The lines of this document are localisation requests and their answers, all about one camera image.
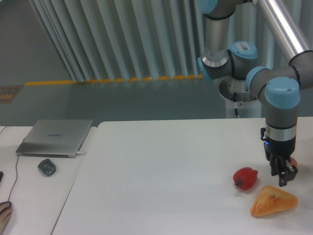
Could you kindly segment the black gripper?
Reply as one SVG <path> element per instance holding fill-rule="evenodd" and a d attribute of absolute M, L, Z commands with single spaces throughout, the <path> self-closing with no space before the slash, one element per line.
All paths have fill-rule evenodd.
<path fill-rule="evenodd" d="M 280 187 L 286 186 L 287 182 L 294 180 L 298 173 L 296 166 L 286 164 L 286 160 L 290 160 L 291 154 L 295 150 L 295 142 L 296 138 L 288 141 L 267 138 L 264 142 L 266 159 L 271 167 L 271 176 L 279 175 Z"/>

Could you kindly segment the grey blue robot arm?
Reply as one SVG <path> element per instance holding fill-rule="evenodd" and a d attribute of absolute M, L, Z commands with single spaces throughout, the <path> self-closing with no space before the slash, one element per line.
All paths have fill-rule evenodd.
<path fill-rule="evenodd" d="M 295 150 L 300 91 L 313 85 L 313 49 L 282 0 L 254 0 L 288 65 L 280 69 L 255 66 L 256 47 L 235 42 L 226 48 L 229 18 L 240 0 L 201 0 L 206 19 L 205 48 L 198 58 L 206 79 L 232 77 L 244 81 L 251 96 L 265 108 L 266 125 L 261 129 L 265 156 L 271 174 L 285 186 L 297 175 L 291 164 Z"/>

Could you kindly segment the person hand on mouse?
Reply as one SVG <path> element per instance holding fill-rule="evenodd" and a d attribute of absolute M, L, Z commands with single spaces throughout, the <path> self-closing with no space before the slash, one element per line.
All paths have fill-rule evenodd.
<path fill-rule="evenodd" d="M 12 203 L 10 201 L 1 202 L 0 204 L 0 234 L 3 233 L 8 221 L 12 215 Z"/>

